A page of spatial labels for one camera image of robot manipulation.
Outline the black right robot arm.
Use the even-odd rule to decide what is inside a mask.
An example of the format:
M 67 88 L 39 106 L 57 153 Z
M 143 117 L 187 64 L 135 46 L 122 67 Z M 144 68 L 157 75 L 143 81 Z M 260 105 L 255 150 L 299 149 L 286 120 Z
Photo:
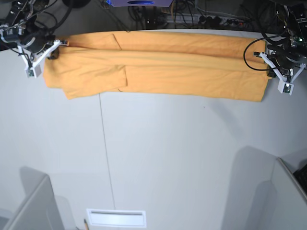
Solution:
M 37 18 L 52 7 L 56 1 L 48 0 L 14 0 L 6 18 L 0 23 L 0 42 L 5 47 L 25 58 L 33 61 L 36 55 L 47 53 L 48 49 L 61 44 L 53 33 L 70 15 L 74 1 L 68 1 L 68 9 L 60 21 L 47 27 L 43 23 L 38 26 Z

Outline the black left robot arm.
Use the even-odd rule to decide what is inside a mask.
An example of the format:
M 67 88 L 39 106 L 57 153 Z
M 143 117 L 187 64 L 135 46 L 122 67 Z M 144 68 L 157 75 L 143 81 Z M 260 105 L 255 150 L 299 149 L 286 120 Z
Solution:
M 272 52 L 267 58 L 275 65 L 268 72 L 280 73 L 285 82 L 293 82 L 307 68 L 307 2 L 305 0 L 273 0 L 277 19 L 283 24 L 274 40 L 260 29 Z

